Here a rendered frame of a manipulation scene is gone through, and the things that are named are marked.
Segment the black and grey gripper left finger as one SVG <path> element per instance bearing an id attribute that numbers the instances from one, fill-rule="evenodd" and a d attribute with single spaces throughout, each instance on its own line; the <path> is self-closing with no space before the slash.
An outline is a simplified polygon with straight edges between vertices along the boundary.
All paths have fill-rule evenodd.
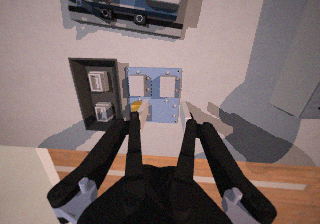
<path id="1" fill-rule="evenodd" d="M 139 109 L 129 115 L 129 121 L 116 119 L 82 163 L 48 192 L 47 199 L 60 224 L 77 224 L 82 212 L 97 198 L 98 189 L 126 135 L 129 137 L 123 207 L 129 216 L 136 216 L 143 210 L 145 191 L 140 132 L 148 115 L 148 99 L 144 99 Z"/>

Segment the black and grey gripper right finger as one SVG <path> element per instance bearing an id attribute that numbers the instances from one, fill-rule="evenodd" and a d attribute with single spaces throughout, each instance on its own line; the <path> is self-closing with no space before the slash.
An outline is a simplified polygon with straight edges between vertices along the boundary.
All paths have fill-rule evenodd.
<path id="1" fill-rule="evenodd" d="M 233 224 L 272 224 L 274 205 L 244 176 L 214 126 L 198 124 L 185 101 L 180 103 L 183 142 L 169 195 L 169 211 L 177 220 L 190 214 L 193 194 L 195 139 L 199 138 L 222 198 L 224 213 Z"/>

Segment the orange-yellow block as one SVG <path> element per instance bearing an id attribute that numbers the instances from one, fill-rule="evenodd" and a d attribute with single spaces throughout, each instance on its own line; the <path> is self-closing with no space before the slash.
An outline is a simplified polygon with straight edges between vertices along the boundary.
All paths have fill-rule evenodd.
<path id="1" fill-rule="evenodd" d="M 132 112 L 136 112 L 139 109 L 139 107 L 141 106 L 142 102 L 143 101 L 134 101 L 131 105 Z"/>

